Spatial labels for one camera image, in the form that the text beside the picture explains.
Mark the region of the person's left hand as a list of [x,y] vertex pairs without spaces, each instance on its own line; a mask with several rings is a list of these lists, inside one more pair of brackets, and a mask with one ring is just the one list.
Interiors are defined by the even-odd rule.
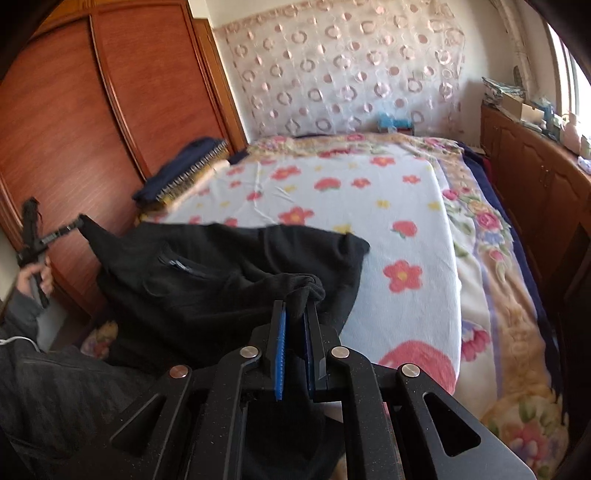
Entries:
[[50,297],[53,292],[53,275],[48,257],[42,263],[29,264],[19,270],[16,280],[16,289],[23,295],[36,299],[38,288],[34,276],[39,274],[41,277],[40,288],[46,297]]

